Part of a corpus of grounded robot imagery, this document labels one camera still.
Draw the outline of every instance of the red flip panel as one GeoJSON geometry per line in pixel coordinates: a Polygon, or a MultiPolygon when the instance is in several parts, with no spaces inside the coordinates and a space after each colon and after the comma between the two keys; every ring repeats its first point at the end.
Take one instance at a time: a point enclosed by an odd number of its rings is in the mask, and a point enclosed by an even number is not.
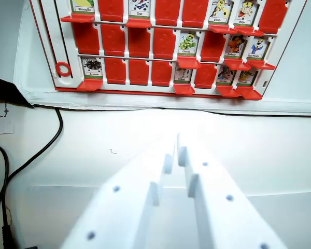
{"type": "Polygon", "coordinates": [[[147,29],[128,28],[128,47],[130,57],[149,58],[151,34],[147,29]]]}
{"type": "Polygon", "coordinates": [[[153,61],[152,63],[152,85],[158,87],[169,87],[173,68],[167,61],[153,61]]]}
{"type": "Polygon", "coordinates": [[[123,21],[123,0],[99,0],[98,5],[102,21],[123,21]]]}
{"type": "Polygon", "coordinates": [[[153,53],[156,59],[172,59],[175,49],[176,35],[172,29],[154,29],[153,53]]]}
{"type": "Polygon", "coordinates": [[[259,30],[269,34],[278,33],[287,10],[286,0],[267,0],[259,21],[259,30]]]}
{"type": "Polygon", "coordinates": [[[218,62],[222,55],[226,38],[223,34],[217,34],[212,31],[205,33],[204,44],[202,48],[202,61],[218,62]]]}
{"type": "Polygon", "coordinates": [[[147,86],[149,65],[144,60],[129,60],[129,79],[131,85],[147,86]]]}
{"type": "Polygon", "coordinates": [[[109,84],[125,84],[125,64],[121,59],[105,58],[105,68],[109,84]]]}
{"type": "Polygon", "coordinates": [[[106,56],[124,56],[124,31],[120,25],[101,24],[103,48],[106,56]]]}
{"type": "Polygon", "coordinates": [[[98,30],[92,23],[72,23],[79,53],[99,54],[98,30]]]}
{"type": "Polygon", "coordinates": [[[155,23],[156,25],[176,26],[180,12],[181,0],[156,0],[155,23]]]}
{"type": "Polygon", "coordinates": [[[183,27],[203,27],[209,0],[185,0],[183,6],[183,27]]]}
{"type": "Polygon", "coordinates": [[[217,70],[213,64],[203,64],[197,70],[195,78],[195,88],[208,88],[212,87],[216,77],[217,70]]]}

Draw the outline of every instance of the cartoon dog card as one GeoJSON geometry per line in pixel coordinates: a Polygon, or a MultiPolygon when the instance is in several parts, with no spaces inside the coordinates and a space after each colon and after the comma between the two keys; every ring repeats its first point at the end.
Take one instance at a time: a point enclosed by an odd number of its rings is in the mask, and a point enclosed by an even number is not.
{"type": "Polygon", "coordinates": [[[259,5],[255,0],[241,0],[239,3],[234,24],[241,26],[252,26],[255,20],[259,5]]]}
{"type": "Polygon", "coordinates": [[[129,0],[129,16],[133,18],[150,18],[151,0],[129,0]]]}
{"type": "Polygon", "coordinates": [[[224,57],[239,59],[242,56],[246,40],[243,35],[232,35],[226,47],[224,57]]]}
{"type": "Polygon", "coordinates": [[[191,75],[192,69],[179,68],[178,65],[176,65],[174,82],[181,84],[189,84],[191,80],[191,75]]]}
{"type": "Polygon", "coordinates": [[[231,86],[235,73],[236,71],[232,71],[229,67],[222,66],[217,77],[216,85],[231,86]]]}
{"type": "Polygon", "coordinates": [[[94,13],[93,0],[70,0],[73,13],[94,13]]]}
{"type": "Polygon", "coordinates": [[[269,45],[270,43],[265,39],[265,37],[255,37],[247,59],[263,60],[269,45]]]}
{"type": "Polygon", "coordinates": [[[217,0],[212,2],[212,13],[208,19],[208,23],[227,24],[232,11],[233,2],[230,0],[217,0]]]}
{"type": "Polygon", "coordinates": [[[182,31],[177,54],[179,56],[195,56],[198,41],[199,37],[196,35],[196,32],[182,31]]]}
{"type": "Polygon", "coordinates": [[[237,86],[252,86],[253,82],[255,81],[257,77],[258,71],[256,69],[250,69],[249,71],[241,71],[237,86]]]}
{"type": "Polygon", "coordinates": [[[96,57],[81,57],[85,78],[102,79],[103,71],[100,59],[96,57]]]}

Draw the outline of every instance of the printed name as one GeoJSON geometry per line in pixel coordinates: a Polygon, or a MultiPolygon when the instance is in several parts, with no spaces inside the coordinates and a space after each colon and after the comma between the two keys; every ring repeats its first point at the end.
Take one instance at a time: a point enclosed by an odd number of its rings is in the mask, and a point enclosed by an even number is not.
{"type": "Polygon", "coordinates": [[[251,21],[250,20],[235,19],[234,23],[238,23],[238,24],[251,24],[251,21]]]}
{"type": "Polygon", "coordinates": [[[209,22],[227,22],[227,18],[221,18],[221,17],[210,17],[208,19],[209,22]]]}
{"type": "Polygon", "coordinates": [[[227,56],[239,56],[239,53],[226,53],[227,56]]]}
{"type": "Polygon", "coordinates": [[[132,10],[132,11],[130,11],[130,15],[132,15],[132,16],[141,16],[141,17],[149,17],[150,13],[147,12],[147,11],[135,11],[135,10],[132,10]]]}
{"type": "Polygon", "coordinates": [[[76,11],[85,11],[85,12],[94,12],[94,8],[92,7],[75,7],[76,11]]]}
{"type": "Polygon", "coordinates": [[[248,54],[248,57],[262,58],[262,55],[261,54],[257,54],[257,53],[250,53],[250,54],[248,54]]]}

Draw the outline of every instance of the white surface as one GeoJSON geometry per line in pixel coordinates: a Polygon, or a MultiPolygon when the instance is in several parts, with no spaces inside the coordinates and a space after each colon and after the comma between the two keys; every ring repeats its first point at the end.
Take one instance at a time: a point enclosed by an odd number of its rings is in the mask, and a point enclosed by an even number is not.
{"type": "MultiPolygon", "coordinates": [[[[208,143],[243,193],[256,200],[253,204],[288,248],[311,248],[311,118],[231,117],[160,109],[61,113],[64,129],[58,141],[9,188],[7,205],[22,248],[58,248],[95,187],[152,141],[178,130],[190,131],[208,143]]],[[[16,107],[14,134],[0,135],[11,170],[38,152],[58,125],[54,110],[16,107]]],[[[0,155],[0,187],[3,175],[0,155]]],[[[173,195],[186,195],[183,168],[174,168],[172,175],[173,179],[164,179],[164,186],[170,189],[163,198],[177,212],[167,213],[161,206],[156,210],[152,231],[167,229],[168,234],[157,241],[149,238],[148,243],[154,245],[149,248],[184,248],[184,244],[195,248],[196,226],[191,223],[195,219],[177,222],[180,215],[188,216],[193,201],[173,200],[173,195]],[[166,225],[168,220],[178,227],[166,225]]]]}

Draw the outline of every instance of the screw hole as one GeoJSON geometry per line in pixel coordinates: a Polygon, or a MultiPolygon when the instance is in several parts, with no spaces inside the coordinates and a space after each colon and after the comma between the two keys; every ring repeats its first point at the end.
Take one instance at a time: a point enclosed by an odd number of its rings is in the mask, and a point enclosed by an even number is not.
{"type": "Polygon", "coordinates": [[[94,232],[89,232],[88,240],[92,240],[94,237],[95,237],[95,233],[94,232]]]}
{"type": "Polygon", "coordinates": [[[233,201],[234,200],[234,197],[232,195],[227,195],[226,196],[226,199],[229,200],[229,201],[233,201]]]}
{"type": "Polygon", "coordinates": [[[265,243],[262,243],[260,245],[260,249],[269,249],[269,246],[267,244],[265,244],[265,243]]]}
{"type": "Polygon", "coordinates": [[[114,192],[117,192],[117,191],[119,191],[121,188],[120,188],[120,186],[115,186],[114,188],[113,188],[113,191],[114,192]]]}

